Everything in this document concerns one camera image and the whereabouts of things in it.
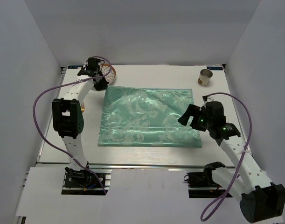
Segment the patterned orange rim plate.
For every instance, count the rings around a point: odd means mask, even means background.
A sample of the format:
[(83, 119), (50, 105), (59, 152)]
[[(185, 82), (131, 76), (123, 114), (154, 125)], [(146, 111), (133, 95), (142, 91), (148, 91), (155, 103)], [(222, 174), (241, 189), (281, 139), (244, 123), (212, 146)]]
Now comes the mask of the patterned orange rim plate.
[(105, 79), (108, 84), (112, 84), (114, 82), (116, 78), (116, 71), (113, 67), (111, 68), (108, 63), (104, 63), (103, 65), (101, 65), (101, 72), (103, 75), (107, 74), (105, 76)]

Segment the gold fork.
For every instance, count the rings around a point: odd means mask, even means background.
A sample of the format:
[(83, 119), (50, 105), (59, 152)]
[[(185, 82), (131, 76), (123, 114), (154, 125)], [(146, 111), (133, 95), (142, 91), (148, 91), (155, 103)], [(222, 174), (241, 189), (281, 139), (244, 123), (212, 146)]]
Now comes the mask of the gold fork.
[(81, 110), (84, 112), (85, 110), (85, 106), (84, 106), (84, 102), (81, 103)]

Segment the green satin cloth napkin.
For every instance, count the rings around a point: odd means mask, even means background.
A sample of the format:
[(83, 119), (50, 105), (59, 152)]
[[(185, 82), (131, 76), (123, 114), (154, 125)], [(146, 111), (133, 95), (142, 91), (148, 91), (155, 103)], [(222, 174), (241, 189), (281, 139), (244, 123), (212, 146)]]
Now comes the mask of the green satin cloth napkin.
[(178, 122), (193, 103), (192, 89), (109, 86), (104, 96), (98, 145), (201, 148), (199, 131)]

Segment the metal cup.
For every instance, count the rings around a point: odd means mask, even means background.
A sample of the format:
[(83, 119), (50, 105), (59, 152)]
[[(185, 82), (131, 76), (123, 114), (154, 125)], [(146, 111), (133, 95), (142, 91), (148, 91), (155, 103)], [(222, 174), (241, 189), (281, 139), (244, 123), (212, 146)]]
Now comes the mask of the metal cup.
[(201, 86), (207, 86), (213, 76), (213, 73), (211, 70), (208, 69), (202, 69), (200, 71), (199, 77), (198, 77), (198, 84)]

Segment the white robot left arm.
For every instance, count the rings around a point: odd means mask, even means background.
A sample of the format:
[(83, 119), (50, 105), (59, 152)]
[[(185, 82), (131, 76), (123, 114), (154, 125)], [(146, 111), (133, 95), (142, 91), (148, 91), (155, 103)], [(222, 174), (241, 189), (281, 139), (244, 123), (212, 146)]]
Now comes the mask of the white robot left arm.
[(108, 82), (101, 70), (104, 64), (104, 58), (88, 58), (77, 74), (76, 83), (71, 85), (63, 97), (52, 102), (53, 128), (63, 140), (70, 161), (70, 166), (65, 170), (81, 186), (89, 185), (92, 177), (81, 141), (84, 129), (81, 103), (90, 90), (100, 91), (107, 88)]

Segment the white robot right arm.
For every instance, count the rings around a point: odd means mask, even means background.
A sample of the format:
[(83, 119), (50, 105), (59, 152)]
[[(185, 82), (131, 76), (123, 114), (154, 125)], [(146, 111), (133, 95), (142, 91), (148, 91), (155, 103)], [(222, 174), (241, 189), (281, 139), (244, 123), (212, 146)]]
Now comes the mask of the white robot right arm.
[(198, 131), (208, 131), (236, 167), (235, 173), (231, 173), (221, 162), (207, 164), (203, 170), (204, 182), (225, 188), (239, 203), (243, 216), (250, 223), (281, 216), (285, 205), (284, 186), (274, 184), (245, 150), (237, 127), (226, 122), (222, 103), (211, 101), (202, 107), (189, 105), (178, 122), (185, 126), (190, 118), (190, 126)]

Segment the blue label sticker left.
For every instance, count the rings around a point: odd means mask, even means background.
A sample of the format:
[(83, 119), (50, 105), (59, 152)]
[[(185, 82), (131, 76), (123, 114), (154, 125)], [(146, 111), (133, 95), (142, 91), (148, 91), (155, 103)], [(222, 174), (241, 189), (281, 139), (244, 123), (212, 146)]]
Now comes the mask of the blue label sticker left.
[(77, 70), (77, 69), (82, 69), (83, 68), (83, 65), (69, 65), (67, 67), (67, 69), (69, 70)]

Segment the blue label sticker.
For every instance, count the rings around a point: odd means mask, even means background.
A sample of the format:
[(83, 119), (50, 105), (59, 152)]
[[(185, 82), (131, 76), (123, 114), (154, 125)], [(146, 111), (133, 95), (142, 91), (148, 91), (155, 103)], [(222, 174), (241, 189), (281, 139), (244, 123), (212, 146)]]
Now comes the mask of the blue label sticker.
[(77, 69), (82, 69), (83, 68), (83, 65), (69, 65), (67, 67), (67, 69), (69, 70), (77, 70)]
[(223, 70), (222, 66), (207, 66), (208, 70)]

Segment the blue label sticker right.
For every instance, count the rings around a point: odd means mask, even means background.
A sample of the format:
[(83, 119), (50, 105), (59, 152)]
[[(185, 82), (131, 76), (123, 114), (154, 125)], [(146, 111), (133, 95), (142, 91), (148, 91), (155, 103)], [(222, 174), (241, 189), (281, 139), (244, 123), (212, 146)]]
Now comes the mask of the blue label sticker right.
[(223, 70), (222, 66), (207, 66), (208, 70)]

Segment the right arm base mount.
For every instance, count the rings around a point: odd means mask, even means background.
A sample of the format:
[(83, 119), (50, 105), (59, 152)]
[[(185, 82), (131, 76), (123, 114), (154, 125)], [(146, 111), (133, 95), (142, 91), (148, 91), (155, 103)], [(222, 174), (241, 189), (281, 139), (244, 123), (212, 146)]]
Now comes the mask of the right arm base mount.
[(202, 172), (188, 172), (183, 180), (188, 183), (189, 198), (218, 198), (226, 189), (213, 182), (212, 171), (226, 166), (217, 161), (205, 165)]

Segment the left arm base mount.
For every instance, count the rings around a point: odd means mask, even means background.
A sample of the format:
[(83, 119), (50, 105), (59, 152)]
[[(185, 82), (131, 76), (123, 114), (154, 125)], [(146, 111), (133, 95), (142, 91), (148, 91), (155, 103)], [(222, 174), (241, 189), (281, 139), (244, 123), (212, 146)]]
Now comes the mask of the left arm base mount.
[(62, 195), (105, 196), (109, 189), (109, 174), (65, 168)]

